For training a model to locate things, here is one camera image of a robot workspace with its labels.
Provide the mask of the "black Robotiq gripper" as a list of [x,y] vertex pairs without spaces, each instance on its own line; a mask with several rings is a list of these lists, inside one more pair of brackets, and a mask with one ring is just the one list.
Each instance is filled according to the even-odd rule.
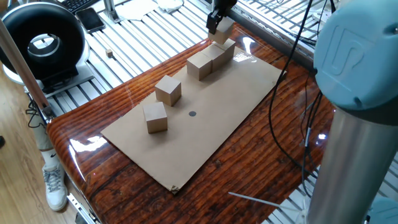
[[220,21],[238,0],[213,0],[213,12],[208,14],[206,27],[209,33],[215,34],[216,28]]

